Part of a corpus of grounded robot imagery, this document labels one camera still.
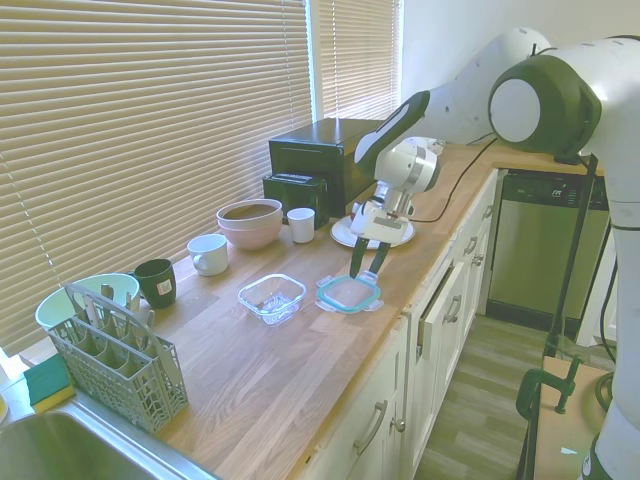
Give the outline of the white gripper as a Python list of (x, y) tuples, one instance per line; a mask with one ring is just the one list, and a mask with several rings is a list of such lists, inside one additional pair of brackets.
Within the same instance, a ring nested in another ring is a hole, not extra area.
[(350, 263), (350, 277), (359, 275), (363, 256), (369, 241), (379, 243), (374, 259), (369, 267), (372, 275), (378, 276), (391, 246), (402, 245), (414, 236), (414, 227), (404, 217), (393, 216), (377, 200), (355, 202), (351, 210), (351, 232), (357, 237)]

